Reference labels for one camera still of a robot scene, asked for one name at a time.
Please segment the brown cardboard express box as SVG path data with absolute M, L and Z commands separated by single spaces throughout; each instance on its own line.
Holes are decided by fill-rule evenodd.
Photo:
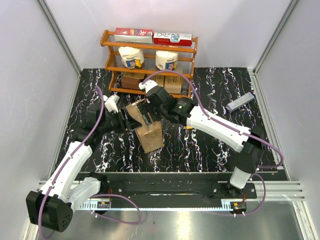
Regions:
M 153 121 L 150 114 L 149 116 L 152 120 L 152 124 L 149 127 L 146 126 L 137 106 L 139 102 L 147 103 L 145 99 L 142 99 L 127 105 L 125 108 L 135 120 L 142 124 L 142 127 L 137 128 L 134 131 L 144 152 L 147 154 L 154 152 L 164 146 L 163 129 L 162 124 L 159 121 Z

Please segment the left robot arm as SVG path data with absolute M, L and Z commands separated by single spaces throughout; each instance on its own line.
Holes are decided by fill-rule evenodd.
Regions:
M 124 107 L 107 116 L 100 103 L 90 105 L 57 169 L 38 191 L 28 193 L 26 206 L 30 223 L 64 232 L 74 212 L 87 199 L 94 195 L 98 198 L 106 196 L 108 179 L 100 173 L 90 172 L 78 186 L 71 186 L 104 135 L 125 133 L 141 126 Z

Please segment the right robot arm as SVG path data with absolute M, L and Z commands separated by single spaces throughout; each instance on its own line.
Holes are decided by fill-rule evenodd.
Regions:
M 266 144 L 258 140 L 265 138 L 260 127 L 250 129 L 225 120 L 195 103 L 192 99 L 175 99 L 154 81 L 139 84 L 145 91 L 144 107 L 154 121 L 166 119 L 173 124 L 202 131 L 231 147 L 239 153 L 227 186 L 228 194 L 239 198 L 245 193 L 247 181 L 256 172 Z

